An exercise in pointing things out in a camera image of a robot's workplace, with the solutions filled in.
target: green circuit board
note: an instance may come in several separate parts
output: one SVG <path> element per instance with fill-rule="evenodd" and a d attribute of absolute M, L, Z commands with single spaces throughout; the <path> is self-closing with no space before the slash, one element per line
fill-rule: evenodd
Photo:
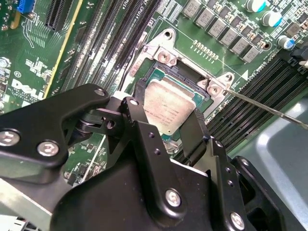
<path fill-rule="evenodd" d="M 292 37 L 295 43 L 302 43 L 307 36 L 305 22 L 299 22 L 308 12 L 308 2 L 300 0 L 269 0 L 258 13 L 245 9 L 245 0 L 195 1 L 198 9 L 193 15 L 186 10 L 190 0 L 73 0 L 67 10 L 62 28 L 52 30 L 46 26 L 51 1 L 36 0 L 32 12 L 20 13 L 19 0 L 4 0 L 0 5 L 0 107 L 6 113 L 46 97 L 53 96 L 85 83 L 95 83 L 108 89 L 117 90 L 123 80 L 128 63 L 124 60 L 129 48 L 140 39 L 142 44 L 128 61 L 134 61 L 142 46 L 151 42 L 167 28 L 176 33 L 174 49 L 192 61 L 199 68 L 214 77 L 226 72 L 234 74 L 231 88 L 240 91 L 266 64 L 281 50 L 277 39 L 281 35 Z M 151 8 L 156 12 L 141 26 Z M 258 54 L 252 60 L 236 54 L 234 48 L 221 42 L 221 36 L 213 36 L 214 22 L 206 28 L 196 21 L 204 10 L 210 10 L 215 20 L 220 20 L 225 29 L 232 28 L 238 39 L 243 38 Z M 227 9 L 224 17 L 220 16 Z M 279 26 L 264 26 L 261 23 L 265 12 L 280 12 Z M 240 22 L 232 25 L 236 17 Z M 290 34 L 289 28 L 298 25 Z M 131 79 L 126 79 L 124 89 L 132 93 L 136 81 L 145 77 L 154 61 L 146 59 Z M 213 110 L 206 120 L 215 117 L 228 104 L 228 96 Z M 204 102 L 203 110 L 211 101 Z M 75 145 L 69 150 L 70 158 L 64 176 L 80 172 L 80 166 L 89 168 L 89 175 L 104 169 L 107 161 L 103 135 L 94 135 L 88 141 Z"/>

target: surface mount component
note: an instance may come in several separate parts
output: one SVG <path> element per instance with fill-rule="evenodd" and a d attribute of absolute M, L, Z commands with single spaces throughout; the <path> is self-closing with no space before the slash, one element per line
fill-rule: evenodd
<path fill-rule="evenodd" d="M 237 36 L 236 31 L 230 28 L 220 41 L 226 46 L 230 46 L 230 44 L 234 41 L 236 36 Z"/>
<path fill-rule="evenodd" d="M 198 19 L 195 21 L 195 23 L 202 27 L 205 28 L 213 19 L 214 13 L 211 12 L 209 9 L 204 9 L 204 11 L 200 14 Z"/>
<path fill-rule="evenodd" d="M 240 38 L 240 40 L 233 46 L 231 50 L 236 54 L 241 54 L 248 46 L 248 44 L 249 43 L 244 38 Z"/>
<path fill-rule="evenodd" d="M 258 54 L 259 51 L 255 47 L 252 47 L 242 59 L 247 63 L 251 63 Z"/>
<path fill-rule="evenodd" d="M 222 33 L 224 28 L 226 28 L 226 24 L 219 18 L 210 28 L 208 33 L 214 36 L 215 38 L 218 38 L 218 36 Z"/>
<path fill-rule="evenodd" d="M 192 18 L 197 13 L 200 6 L 201 2 L 198 0 L 190 0 L 182 12 L 188 18 Z"/>

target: metal bracket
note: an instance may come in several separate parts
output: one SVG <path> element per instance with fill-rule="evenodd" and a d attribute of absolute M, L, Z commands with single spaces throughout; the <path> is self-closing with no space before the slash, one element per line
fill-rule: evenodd
<path fill-rule="evenodd" d="M 192 62 L 185 55 L 175 49 L 174 45 L 176 35 L 177 34 L 174 29 L 167 28 L 158 34 L 149 43 L 145 44 L 141 53 L 136 58 L 135 62 L 131 65 L 126 75 L 126 81 L 122 89 L 126 89 L 128 84 L 133 80 L 135 74 L 145 59 L 157 60 L 158 62 L 165 64 L 168 67 L 175 66 L 179 60 L 205 78 L 210 76 L 210 73 L 202 69 L 200 66 Z"/>
<path fill-rule="evenodd" d="M 216 78 L 223 86 L 227 89 L 230 89 L 233 81 L 234 81 L 234 74 L 231 72 L 227 72 L 219 77 Z M 211 99 L 214 101 L 206 110 L 203 112 L 205 118 L 210 116 L 213 111 L 220 105 L 224 99 L 226 98 L 226 92 L 220 86 L 218 86 L 214 81 L 209 80 L 202 80 L 197 83 L 197 85 L 203 89 L 206 89 Z"/>

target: capacitor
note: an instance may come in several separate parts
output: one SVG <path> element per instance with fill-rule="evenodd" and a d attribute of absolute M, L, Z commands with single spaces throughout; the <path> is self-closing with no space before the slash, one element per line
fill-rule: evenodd
<path fill-rule="evenodd" d="M 285 50 L 291 50 L 295 46 L 295 41 L 286 35 L 281 35 L 277 40 L 277 44 Z"/>
<path fill-rule="evenodd" d="M 261 12 L 265 9 L 266 2 L 265 0 L 247 0 L 246 9 L 248 12 Z"/>
<path fill-rule="evenodd" d="M 277 27 L 282 21 L 282 15 L 279 12 L 267 11 L 262 17 L 264 26 Z"/>

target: ram slot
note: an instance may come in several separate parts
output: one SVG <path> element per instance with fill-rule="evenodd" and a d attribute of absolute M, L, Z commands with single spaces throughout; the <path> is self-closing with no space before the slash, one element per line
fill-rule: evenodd
<path fill-rule="evenodd" d="M 298 66 L 288 64 L 289 54 L 279 52 L 249 82 L 241 94 L 276 110 L 281 110 L 307 86 L 307 73 L 299 72 Z M 211 135 L 220 140 L 227 151 L 254 135 L 272 114 L 240 99 L 230 103 L 212 119 L 207 127 Z"/>
<path fill-rule="evenodd" d="M 115 35 L 118 33 L 124 19 L 127 14 L 130 14 L 130 7 L 134 1 L 129 1 L 125 7 L 122 7 L 124 6 L 124 1 L 125 0 L 118 1 L 111 10 L 107 24 L 91 51 L 94 57 L 93 59 L 88 60 L 83 72 L 81 73 L 83 78 L 78 84 L 79 86 L 92 82 L 94 77 L 93 73 L 95 72 L 96 67 L 100 65 L 101 59 L 104 57 L 105 51 L 108 49 L 108 45 L 114 42 Z"/>
<path fill-rule="evenodd" d="M 119 71 L 123 68 L 125 63 L 128 61 L 129 57 L 133 53 L 139 39 L 141 38 L 143 32 L 148 26 L 151 18 L 156 12 L 160 5 L 160 0 L 149 1 L 146 5 L 140 19 L 137 21 L 136 26 L 133 28 L 132 32 L 129 34 L 125 42 L 123 42 L 123 49 L 120 50 L 116 57 L 116 62 L 114 64 L 114 70 L 108 75 L 106 81 L 103 84 L 103 88 L 110 90 L 114 84 Z"/>
<path fill-rule="evenodd" d="M 108 0 L 99 0 L 99 2 L 96 4 L 96 10 L 93 14 L 90 25 L 88 26 L 87 32 L 83 36 L 80 51 L 76 55 L 74 62 L 71 65 L 66 80 L 62 86 L 61 92 L 72 89 L 76 86 L 82 68 L 89 57 L 89 53 L 96 41 L 96 38 L 100 34 L 102 28 L 104 28 L 103 26 L 106 23 L 106 16 L 108 15 L 109 10 L 115 2 L 115 0 L 110 0 L 106 6 L 107 1 Z"/>
<path fill-rule="evenodd" d="M 105 62 L 108 62 L 113 57 L 113 54 L 118 49 L 120 43 L 125 38 L 129 30 L 131 30 L 132 26 L 134 26 L 134 21 L 136 20 L 136 14 L 140 7 L 144 4 L 143 0 L 138 0 L 136 3 L 133 4 L 133 9 L 131 9 L 130 13 L 127 14 L 124 20 L 124 24 L 119 29 L 118 33 L 116 34 L 116 40 L 113 42 L 112 46 L 106 50 L 106 55 L 101 58 L 99 65 L 95 68 L 93 72 L 94 79 L 92 83 L 98 84 L 102 74 L 105 72 L 106 66 L 104 66 Z"/>

